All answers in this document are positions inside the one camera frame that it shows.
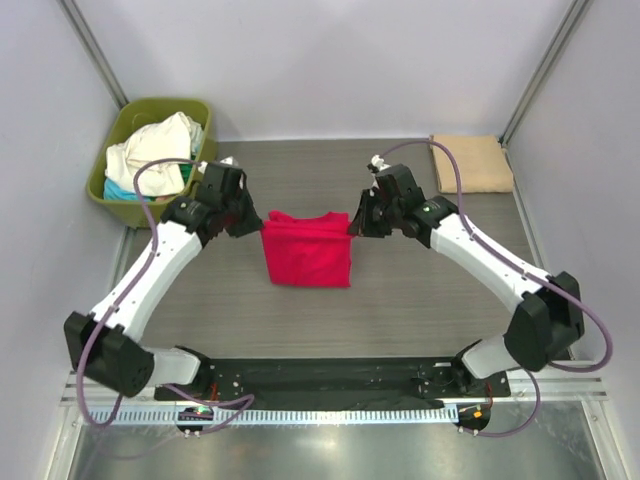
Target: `ruler strip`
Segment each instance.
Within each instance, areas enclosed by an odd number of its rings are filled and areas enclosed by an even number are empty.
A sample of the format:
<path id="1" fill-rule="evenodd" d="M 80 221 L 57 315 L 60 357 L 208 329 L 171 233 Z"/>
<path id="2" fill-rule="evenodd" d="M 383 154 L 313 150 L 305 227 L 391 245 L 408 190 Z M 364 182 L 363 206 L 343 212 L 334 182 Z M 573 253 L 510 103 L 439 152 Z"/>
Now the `ruler strip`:
<path id="1" fill-rule="evenodd" d="M 184 405 L 158 405 L 153 407 L 123 406 L 113 425 L 189 425 L 193 421 L 178 420 Z M 90 408 L 91 416 L 97 422 L 104 422 L 111 413 L 111 407 Z M 213 409 L 213 423 L 220 423 L 235 412 Z M 234 426 L 304 426 L 304 425 L 375 425 L 407 423 L 452 423 L 458 421 L 456 405 L 446 405 L 437 410 L 399 411 L 346 411 L 346 412 L 293 412 L 272 410 L 247 410 L 232 425 Z"/>

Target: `green plastic basket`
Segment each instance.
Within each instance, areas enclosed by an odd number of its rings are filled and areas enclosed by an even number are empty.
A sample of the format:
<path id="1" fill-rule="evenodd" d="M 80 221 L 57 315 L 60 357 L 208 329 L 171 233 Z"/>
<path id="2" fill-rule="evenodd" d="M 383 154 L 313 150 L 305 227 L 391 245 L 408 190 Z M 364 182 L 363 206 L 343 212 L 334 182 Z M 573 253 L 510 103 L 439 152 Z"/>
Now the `green plastic basket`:
<path id="1" fill-rule="evenodd" d="M 190 98 L 142 98 L 129 103 L 120 110 L 109 137 L 104 142 L 100 155 L 91 170 L 91 175 L 87 182 L 89 197 L 94 202 L 103 205 L 131 228 L 149 228 L 149 222 L 144 216 L 140 204 L 138 202 L 105 200 L 102 198 L 104 194 L 104 172 L 107 168 L 107 148 L 111 145 L 125 142 L 140 127 L 150 123 L 162 122 L 176 112 L 184 112 L 202 125 L 205 141 L 196 156 L 196 161 L 213 161 L 216 156 L 217 145 L 214 140 L 208 138 L 212 134 L 212 123 L 211 109 L 206 103 Z M 189 180 L 186 182 L 185 189 L 181 192 L 182 194 L 186 194 L 189 190 L 189 185 L 196 173 L 195 168 L 191 170 Z M 171 199 L 167 199 L 147 203 L 156 221 L 160 220 L 160 215 L 162 215 L 170 201 Z"/>

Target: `laundry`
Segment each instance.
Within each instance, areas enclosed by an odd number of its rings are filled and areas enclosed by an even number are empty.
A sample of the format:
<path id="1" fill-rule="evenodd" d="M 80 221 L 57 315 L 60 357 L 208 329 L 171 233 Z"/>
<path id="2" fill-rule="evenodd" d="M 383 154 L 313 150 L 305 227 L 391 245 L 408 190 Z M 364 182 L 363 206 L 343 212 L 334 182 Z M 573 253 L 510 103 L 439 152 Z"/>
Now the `laundry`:
<path id="1" fill-rule="evenodd" d="M 145 125 L 126 142 L 110 146 L 105 175 L 120 189 L 133 192 L 133 177 L 143 165 L 161 158 L 195 158 L 203 141 L 202 127 L 183 112 L 175 113 L 161 123 Z M 191 169 L 191 165 L 181 169 L 178 163 L 153 166 L 141 176 L 140 191 L 148 197 L 180 193 Z"/>
<path id="2" fill-rule="evenodd" d="M 130 202 L 137 202 L 138 197 L 133 192 L 127 192 L 121 189 L 116 182 L 107 178 L 104 181 L 104 199 L 105 200 L 127 200 Z M 153 202 L 153 197 L 144 197 L 145 202 Z"/>
<path id="3" fill-rule="evenodd" d="M 273 211 L 260 231 L 271 281 L 297 287 L 351 286 L 349 214 L 293 218 Z"/>

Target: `metal floor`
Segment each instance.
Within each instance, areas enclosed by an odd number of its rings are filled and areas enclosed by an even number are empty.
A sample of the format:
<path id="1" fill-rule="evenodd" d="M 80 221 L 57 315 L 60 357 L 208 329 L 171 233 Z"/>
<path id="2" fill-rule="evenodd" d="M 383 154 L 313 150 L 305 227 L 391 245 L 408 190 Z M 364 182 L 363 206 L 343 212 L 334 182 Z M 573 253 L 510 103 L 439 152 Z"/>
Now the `metal floor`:
<path id="1" fill-rule="evenodd" d="M 521 424 L 532 404 L 496 404 L 492 430 Z M 101 450 L 136 455 L 175 427 L 111 427 Z M 448 424 L 240 427 L 175 439 L 134 461 L 95 454 L 83 430 L 69 480 L 604 480 L 579 403 L 545 403 L 524 432 L 473 438 Z"/>
<path id="2" fill-rule="evenodd" d="M 223 143 L 248 174 L 258 214 L 355 214 L 371 185 L 371 157 L 399 140 Z M 437 194 L 426 146 L 387 159 L 409 166 L 425 196 Z M 512 195 L 465 196 L 473 222 L 516 255 L 531 254 Z M 129 261 L 149 240 L 138 231 Z M 509 316 L 493 294 L 449 259 L 400 233 L 353 242 L 352 287 L 296 289 L 269 282 L 260 235 L 223 234 L 181 273 L 153 314 L 150 347 L 186 345 L 213 357 L 452 355 L 503 332 Z"/>

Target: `white wall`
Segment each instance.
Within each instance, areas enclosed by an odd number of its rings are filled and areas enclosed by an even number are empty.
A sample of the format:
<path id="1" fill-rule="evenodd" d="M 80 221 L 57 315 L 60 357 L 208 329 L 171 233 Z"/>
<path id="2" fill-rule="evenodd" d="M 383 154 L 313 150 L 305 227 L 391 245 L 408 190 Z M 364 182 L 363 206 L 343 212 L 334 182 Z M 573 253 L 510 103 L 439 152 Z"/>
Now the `white wall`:
<path id="1" fill-rule="evenodd" d="M 605 379 L 640 449 L 640 2 L 593 2 L 510 145 L 548 266 L 567 269 L 605 319 L 615 354 Z M 582 356 L 602 354 L 588 325 Z"/>
<path id="2" fill-rule="evenodd" d="M 222 140 L 502 133 L 570 0 L 78 0 L 130 98 Z"/>
<path id="3" fill-rule="evenodd" d="M 0 476 L 40 480 L 70 370 L 62 325 L 104 295 L 122 238 L 84 192 L 116 108 L 56 2 L 3 5 L 0 69 Z"/>

